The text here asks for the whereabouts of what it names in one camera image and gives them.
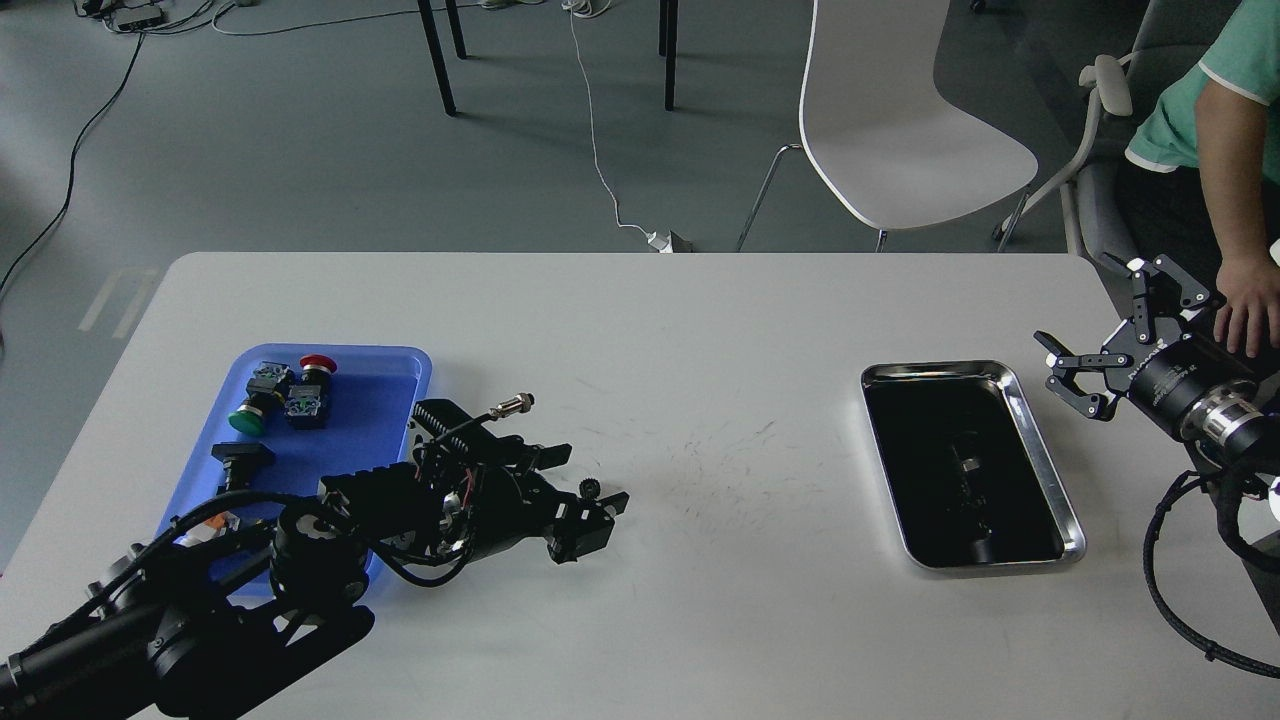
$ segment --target sleeve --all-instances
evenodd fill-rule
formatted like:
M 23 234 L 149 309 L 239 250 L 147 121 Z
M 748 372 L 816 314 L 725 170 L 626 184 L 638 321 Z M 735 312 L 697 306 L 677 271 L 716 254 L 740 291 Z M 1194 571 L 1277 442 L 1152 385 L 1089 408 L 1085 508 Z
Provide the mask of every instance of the sleeve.
M 1280 0 L 1244 0 L 1204 53 L 1199 68 L 1262 105 L 1280 97 Z

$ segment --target white table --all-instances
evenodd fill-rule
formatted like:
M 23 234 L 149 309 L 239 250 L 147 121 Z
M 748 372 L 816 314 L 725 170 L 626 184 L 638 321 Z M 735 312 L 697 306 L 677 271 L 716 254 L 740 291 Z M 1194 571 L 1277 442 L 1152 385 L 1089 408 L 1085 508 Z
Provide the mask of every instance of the white table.
M 1087 421 L 1042 386 L 1034 329 L 1084 351 L 1114 325 L 1068 256 L 188 256 L 0 579 L 0 648 L 155 527 L 243 350 L 411 345 L 433 396 L 536 393 L 500 429 L 572 443 L 549 479 L 591 474 L 631 506 L 576 565 L 526 541 L 436 591 L 385 574 L 370 637 L 256 717 L 1274 717 L 1280 685 L 1206 664 L 1147 597 L 1139 538 L 1180 448 L 1130 406 Z M 948 579 L 906 559 L 859 375 L 960 359 L 1021 378 L 1080 562 Z M 1166 524 L 1170 602 L 1274 659 L 1212 525 L 1199 500 Z

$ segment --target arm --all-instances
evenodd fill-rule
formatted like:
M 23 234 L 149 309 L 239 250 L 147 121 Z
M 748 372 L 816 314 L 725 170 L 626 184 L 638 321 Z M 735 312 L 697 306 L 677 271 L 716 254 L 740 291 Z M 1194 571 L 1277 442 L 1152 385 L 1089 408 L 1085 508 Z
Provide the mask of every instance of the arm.
M 1196 136 L 1204 205 L 1222 251 L 1217 290 L 1226 306 L 1213 336 L 1231 352 L 1257 356 L 1262 338 L 1280 347 L 1280 266 L 1268 252 L 1262 214 L 1266 106 L 1213 79 L 1196 102 Z

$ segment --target table leg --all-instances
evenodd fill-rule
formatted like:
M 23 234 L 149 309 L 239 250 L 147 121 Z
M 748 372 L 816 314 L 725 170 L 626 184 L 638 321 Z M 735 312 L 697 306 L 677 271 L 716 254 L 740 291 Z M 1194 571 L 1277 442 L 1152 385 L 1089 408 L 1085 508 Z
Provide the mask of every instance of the table leg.
M 467 59 L 467 44 L 462 41 L 462 23 L 458 22 L 458 0 L 444 0 L 444 10 L 449 15 L 449 32 L 453 33 L 453 51 L 458 59 Z
M 668 110 L 676 106 L 676 23 L 680 19 L 680 0 L 663 0 L 667 5 L 667 99 L 663 104 Z
M 458 109 L 453 105 L 453 88 L 449 87 L 449 72 L 444 68 L 444 53 L 440 51 L 440 36 L 435 32 L 435 18 L 431 17 L 431 1 L 417 0 L 417 14 L 422 17 L 422 29 L 426 32 L 426 46 L 431 50 L 431 65 L 435 68 L 435 82 L 440 86 L 444 114 L 457 115 Z

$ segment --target chair leg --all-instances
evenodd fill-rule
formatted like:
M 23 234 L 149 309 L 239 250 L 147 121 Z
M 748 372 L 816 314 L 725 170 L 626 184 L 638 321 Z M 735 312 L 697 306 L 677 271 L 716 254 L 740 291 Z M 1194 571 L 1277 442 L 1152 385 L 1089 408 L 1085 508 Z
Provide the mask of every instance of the chair leg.
M 435 18 L 431 15 L 431 1 L 417 0 L 417 14 L 422 17 L 422 29 L 426 32 L 426 46 L 431 51 L 431 65 L 435 68 L 435 82 L 440 86 L 440 100 L 444 114 L 458 114 L 453 105 L 453 88 L 449 87 L 449 70 L 444 67 L 444 53 L 440 51 L 440 36 L 435 32 Z
M 742 243 L 746 242 L 746 233 L 751 232 L 751 224 L 755 223 L 755 214 L 760 211 L 760 204 L 764 202 L 764 193 L 768 192 L 769 183 L 773 182 L 773 176 L 778 172 L 778 163 L 782 161 L 782 156 L 788 150 L 801 150 L 801 147 L 792 142 L 791 145 L 783 145 L 773 155 L 773 163 L 769 164 L 769 172 L 764 176 L 764 184 L 760 186 L 760 192 L 755 196 L 755 205 L 751 206 L 751 214 L 746 217 L 746 225 L 742 227 L 742 234 L 737 236 L 737 247 L 733 249 L 733 252 L 742 251 Z
M 462 41 L 462 23 L 458 22 L 458 0 L 444 0 L 444 10 L 449 15 L 449 32 L 453 33 L 453 51 L 460 60 L 467 59 L 467 44 Z
M 667 5 L 667 97 L 663 106 L 672 110 L 676 106 L 676 24 L 680 19 L 680 0 L 663 0 Z
M 667 56 L 667 3 L 658 0 L 658 56 Z
M 1089 251 L 1084 247 L 1084 236 L 1080 232 L 1080 213 L 1075 204 L 1075 183 L 1062 183 L 1062 187 L 1059 188 L 1059 199 L 1062 201 L 1062 232 L 1066 233 L 1068 254 L 1089 258 Z
M 1032 191 L 1028 188 L 1023 192 L 1023 196 L 1018 199 L 1018 205 L 1014 206 L 1014 211 L 1010 213 L 1009 218 L 1000 225 L 996 225 L 997 231 L 1004 227 L 1004 229 L 1000 231 L 1000 245 L 996 246 L 996 252 L 1004 252 L 1005 245 L 1009 243 L 1009 238 L 1014 237 L 1014 229 L 1018 227 L 1018 220 L 1023 217 L 1023 210 L 1027 209 L 1027 199 L 1030 196 Z

